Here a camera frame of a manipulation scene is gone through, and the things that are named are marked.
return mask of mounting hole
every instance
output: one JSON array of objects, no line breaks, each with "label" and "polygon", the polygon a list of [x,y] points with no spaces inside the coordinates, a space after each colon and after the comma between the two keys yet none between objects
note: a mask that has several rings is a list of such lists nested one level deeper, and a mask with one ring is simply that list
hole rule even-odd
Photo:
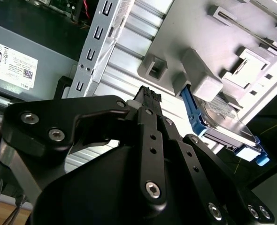
[{"label": "mounting hole", "polygon": [[153,114],[153,112],[150,109],[146,109],[146,113],[148,113],[149,115]]},{"label": "mounting hole", "polygon": [[120,107],[125,107],[124,102],[117,101],[116,103],[117,103]]},{"label": "mounting hole", "polygon": [[156,150],[154,148],[150,148],[150,152],[156,154]]},{"label": "mounting hole", "polygon": [[152,140],[156,140],[156,137],[154,135],[150,135]]}]

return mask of slot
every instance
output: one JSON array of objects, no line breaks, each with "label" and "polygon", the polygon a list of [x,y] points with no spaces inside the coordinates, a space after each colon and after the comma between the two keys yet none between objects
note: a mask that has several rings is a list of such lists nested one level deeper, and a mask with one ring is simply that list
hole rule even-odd
[{"label": "slot", "polygon": [[252,90],[252,91],[250,92],[250,94],[252,94],[252,95],[256,96],[257,92],[256,92],[256,91],[254,91],[254,90]]},{"label": "slot", "polygon": [[265,77],[266,77],[267,79],[271,80],[273,76],[270,75],[270,74],[267,74],[267,75],[265,75]]},{"label": "slot", "polygon": [[95,34],[94,34],[94,39],[100,40],[101,35],[103,33],[103,28],[100,28],[99,26],[97,26]]},{"label": "slot", "polygon": [[108,16],[110,13],[111,7],[112,7],[112,3],[109,1],[106,1],[103,7],[102,14],[105,16]]},{"label": "slot", "polygon": [[83,88],[83,83],[81,83],[80,81],[78,81],[76,90],[81,91],[82,88]]},{"label": "slot", "polygon": [[89,60],[89,61],[92,61],[93,60],[93,56],[95,55],[95,50],[92,50],[91,48],[88,50],[88,53],[87,53],[87,59]]}]

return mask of blue tab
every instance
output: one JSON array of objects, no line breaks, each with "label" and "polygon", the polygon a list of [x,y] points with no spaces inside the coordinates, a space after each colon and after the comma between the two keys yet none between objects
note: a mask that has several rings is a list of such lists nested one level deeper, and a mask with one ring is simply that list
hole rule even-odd
[{"label": "blue tab", "polygon": [[189,117],[193,132],[199,137],[203,136],[207,130],[207,127],[202,120],[201,111],[197,108],[190,90],[185,87],[181,92],[181,96],[184,100],[186,112]]},{"label": "blue tab", "polygon": [[256,157],[256,163],[257,163],[257,165],[259,165],[259,166],[263,166],[263,165],[265,165],[267,162],[269,162],[270,159],[268,158],[268,154],[267,154],[267,152],[265,151],[265,149],[260,145],[260,140],[259,140],[259,143],[258,143],[257,146],[262,150],[262,153],[261,153],[258,157]]}]

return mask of metal frame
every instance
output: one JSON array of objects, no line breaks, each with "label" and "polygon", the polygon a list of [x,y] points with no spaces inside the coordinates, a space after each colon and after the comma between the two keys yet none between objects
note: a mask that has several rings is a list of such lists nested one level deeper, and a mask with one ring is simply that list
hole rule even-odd
[{"label": "metal frame", "polygon": [[99,1],[68,98],[93,96],[133,3],[134,0]]}]

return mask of silver screw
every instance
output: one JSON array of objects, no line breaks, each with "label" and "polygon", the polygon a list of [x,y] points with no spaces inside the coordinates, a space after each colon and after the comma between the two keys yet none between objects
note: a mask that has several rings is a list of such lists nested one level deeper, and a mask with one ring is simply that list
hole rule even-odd
[{"label": "silver screw", "polygon": [[148,113],[149,115],[153,114],[153,112],[151,110],[149,110],[149,109],[146,109],[146,113]]},{"label": "silver screw", "polygon": [[53,141],[61,142],[64,139],[65,135],[59,129],[52,129],[49,131],[49,137]]},{"label": "silver screw", "polygon": [[146,190],[152,198],[159,198],[161,195],[159,187],[153,182],[146,183]]},{"label": "silver screw", "polygon": [[172,124],[173,124],[172,120],[170,120],[170,119],[168,119],[168,118],[166,119],[166,122],[169,123],[169,125],[172,125]]},{"label": "silver screw", "polygon": [[198,139],[197,139],[196,137],[192,137],[192,140],[193,140],[196,144],[199,143],[199,141],[198,141]]},{"label": "silver screw", "polygon": [[222,214],[220,210],[213,203],[208,204],[208,210],[216,220],[222,220]]},{"label": "silver screw", "polygon": [[265,210],[264,207],[260,206],[260,210],[261,210],[262,214],[263,214],[267,219],[270,219],[270,218],[271,218],[270,214]]},{"label": "silver screw", "polygon": [[39,118],[37,115],[30,113],[30,112],[26,112],[23,115],[21,115],[21,120],[26,123],[26,124],[36,124],[39,121]]},{"label": "silver screw", "polygon": [[123,102],[117,102],[117,104],[120,106],[120,107],[125,107],[125,104]]},{"label": "silver screw", "polygon": [[257,212],[255,211],[255,209],[251,206],[248,205],[248,209],[251,212],[251,214],[254,216],[254,218],[258,219],[259,218],[259,214],[257,214]]}]

